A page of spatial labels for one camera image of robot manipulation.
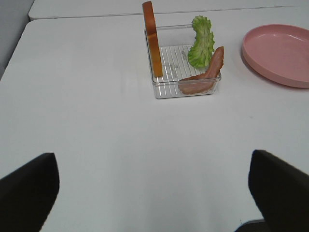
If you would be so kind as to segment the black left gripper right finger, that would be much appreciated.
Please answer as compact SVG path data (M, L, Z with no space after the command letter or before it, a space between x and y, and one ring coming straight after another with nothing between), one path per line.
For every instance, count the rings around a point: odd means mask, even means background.
M309 230L308 174L265 150L255 150L248 186L272 232Z

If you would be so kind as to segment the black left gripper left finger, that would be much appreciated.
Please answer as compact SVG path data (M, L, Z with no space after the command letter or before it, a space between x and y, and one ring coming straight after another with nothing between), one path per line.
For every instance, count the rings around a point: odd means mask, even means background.
M0 180L0 230L39 232L57 198L54 153L44 153Z

